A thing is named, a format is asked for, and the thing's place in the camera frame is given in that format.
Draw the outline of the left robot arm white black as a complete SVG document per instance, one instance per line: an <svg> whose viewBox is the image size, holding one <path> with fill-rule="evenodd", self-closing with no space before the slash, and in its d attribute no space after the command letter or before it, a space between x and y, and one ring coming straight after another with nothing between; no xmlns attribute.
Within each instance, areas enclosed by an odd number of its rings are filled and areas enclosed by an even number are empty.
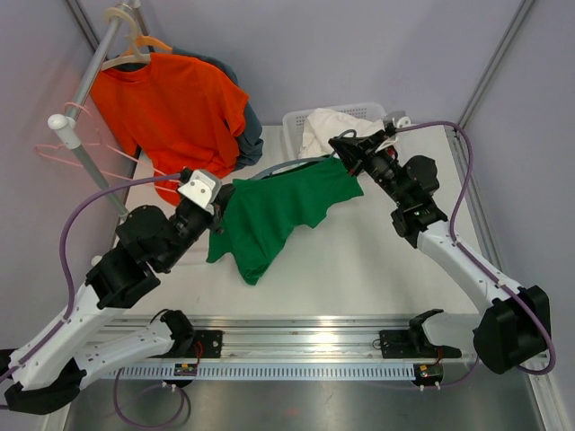
<svg viewBox="0 0 575 431"><path fill-rule="evenodd" d="M180 310L168 310L131 335L100 345L89 340L108 322L159 286L206 230L216 230L234 186L215 189L198 181L199 198L183 197L171 217L159 207L131 211L116 233L117 245L87 273L68 305L33 341L1 352L1 375L12 380L4 409L47 415L119 368L153 356L187 356L195 330Z"/></svg>

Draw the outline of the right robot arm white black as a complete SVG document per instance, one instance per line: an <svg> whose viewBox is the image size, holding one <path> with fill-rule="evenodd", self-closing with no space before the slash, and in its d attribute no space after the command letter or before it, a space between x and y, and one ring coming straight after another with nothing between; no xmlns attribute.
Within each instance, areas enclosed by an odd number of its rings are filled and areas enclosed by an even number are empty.
<svg viewBox="0 0 575 431"><path fill-rule="evenodd" d="M539 286L526 288L507 277L456 233L433 195L439 188L436 162L414 155L406 163L384 149L390 130L367 137L337 136L329 144L352 176L366 173L396 204L392 224L412 248L438 264L472 301L473 318L433 311L414 319L410 350L427 356L437 347L474 353L495 374L522 368L548 353L542 374L553 370L556 352L551 336L549 297Z"/></svg>

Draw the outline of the green t shirt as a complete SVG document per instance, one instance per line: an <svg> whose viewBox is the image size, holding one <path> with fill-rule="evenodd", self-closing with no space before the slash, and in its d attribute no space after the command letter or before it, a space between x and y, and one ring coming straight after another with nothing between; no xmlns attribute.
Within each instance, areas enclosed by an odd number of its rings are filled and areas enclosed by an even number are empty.
<svg viewBox="0 0 575 431"><path fill-rule="evenodd" d="M221 221L209 236L207 263L232 255L245 283L256 285L299 226L314 229L336 204L363 190L342 162L327 157L257 180L234 180Z"/></svg>

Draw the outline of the blue hanger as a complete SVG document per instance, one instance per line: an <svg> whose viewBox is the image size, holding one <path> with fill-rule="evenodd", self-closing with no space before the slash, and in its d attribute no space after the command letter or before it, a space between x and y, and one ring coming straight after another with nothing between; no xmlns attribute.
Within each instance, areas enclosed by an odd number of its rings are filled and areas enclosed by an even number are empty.
<svg viewBox="0 0 575 431"><path fill-rule="evenodd" d="M318 157L305 157L305 158L286 161L283 163L278 163L274 166L271 166L267 169L262 170L261 172L258 172L255 175L253 175L251 177L251 180L264 179L264 178L267 178L267 177L273 175L277 171L285 170L287 168L300 167L300 166L304 166L304 165L309 164L309 163L319 163L319 162L322 162L323 160L332 158L333 156L334 156L334 153L331 153L331 154L324 154L324 155L321 155Z"/></svg>

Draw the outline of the orange t shirt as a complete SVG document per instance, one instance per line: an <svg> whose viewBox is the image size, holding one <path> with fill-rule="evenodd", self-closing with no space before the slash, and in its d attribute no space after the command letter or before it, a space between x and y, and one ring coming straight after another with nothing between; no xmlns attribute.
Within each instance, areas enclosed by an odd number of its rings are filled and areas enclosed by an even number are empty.
<svg viewBox="0 0 575 431"><path fill-rule="evenodd" d="M249 96L209 63L154 53L139 70L101 71L91 97L123 151L142 149L159 175L190 168L224 178L236 166Z"/></svg>

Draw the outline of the white t shirt red print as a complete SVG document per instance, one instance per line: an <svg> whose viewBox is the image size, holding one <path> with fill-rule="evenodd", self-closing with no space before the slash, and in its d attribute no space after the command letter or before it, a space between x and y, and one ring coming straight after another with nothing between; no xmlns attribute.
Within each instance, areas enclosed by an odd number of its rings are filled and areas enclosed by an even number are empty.
<svg viewBox="0 0 575 431"><path fill-rule="evenodd" d="M302 143L298 158L315 158L333 153L329 140L343 134L345 137L371 136L385 127L385 115L369 113L368 108L350 111L318 108L309 113L303 123Z"/></svg>

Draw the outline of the pink wire hanger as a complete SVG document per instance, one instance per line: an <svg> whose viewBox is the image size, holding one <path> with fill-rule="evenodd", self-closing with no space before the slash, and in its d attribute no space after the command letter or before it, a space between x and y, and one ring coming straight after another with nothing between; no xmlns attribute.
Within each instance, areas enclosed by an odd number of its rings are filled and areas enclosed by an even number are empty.
<svg viewBox="0 0 575 431"><path fill-rule="evenodd" d="M93 131L96 134L96 140L94 142L83 141L76 132L75 129L77 127L77 119L67 114L67 110L72 108L77 109L80 115L84 115L90 120ZM121 159L130 161L134 167L143 165L149 168L153 174L164 175L164 172L154 168L151 163L142 162L136 158L136 156L126 154L117 146L109 145L107 142L105 142L94 115L83 104L67 101L63 105L63 110L64 111L62 113L50 115L47 120L47 125L58 138L58 143L36 144L33 147L33 151L39 157L43 157L54 162L82 168L86 172L89 171L88 165L90 164L87 162L87 159L90 159L95 172L99 173L103 178L110 177L116 180L129 180L127 175L121 175L116 172L102 170L97 162L93 159L93 155L90 152L90 150L98 149L105 151L106 153L115 154Z"/></svg>

